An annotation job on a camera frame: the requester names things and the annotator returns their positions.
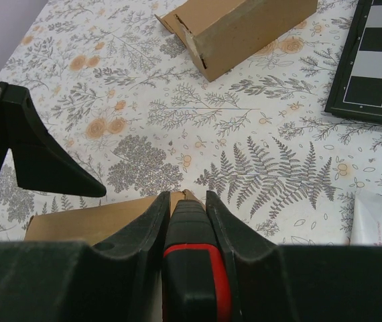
brown cardboard box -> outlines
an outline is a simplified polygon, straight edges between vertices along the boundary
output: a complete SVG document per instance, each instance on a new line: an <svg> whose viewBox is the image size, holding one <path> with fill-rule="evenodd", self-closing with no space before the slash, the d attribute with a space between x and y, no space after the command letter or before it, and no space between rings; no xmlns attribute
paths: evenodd
<svg viewBox="0 0 382 322"><path fill-rule="evenodd" d="M97 244L138 218L157 196L114 203L101 207L77 209L34 216L25 241L64 241L83 239ZM170 194L171 212L179 200L198 200L190 191Z"/></svg>
<svg viewBox="0 0 382 322"><path fill-rule="evenodd" d="M188 0L157 19L214 81L316 12L318 0Z"/></svg>

white paper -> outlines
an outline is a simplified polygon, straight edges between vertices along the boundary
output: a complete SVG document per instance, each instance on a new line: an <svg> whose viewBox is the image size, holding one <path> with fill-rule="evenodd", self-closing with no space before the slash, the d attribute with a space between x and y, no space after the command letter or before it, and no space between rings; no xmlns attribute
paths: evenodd
<svg viewBox="0 0 382 322"><path fill-rule="evenodd" d="M382 196L358 191L354 213L351 245L382 246Z"/></svg>

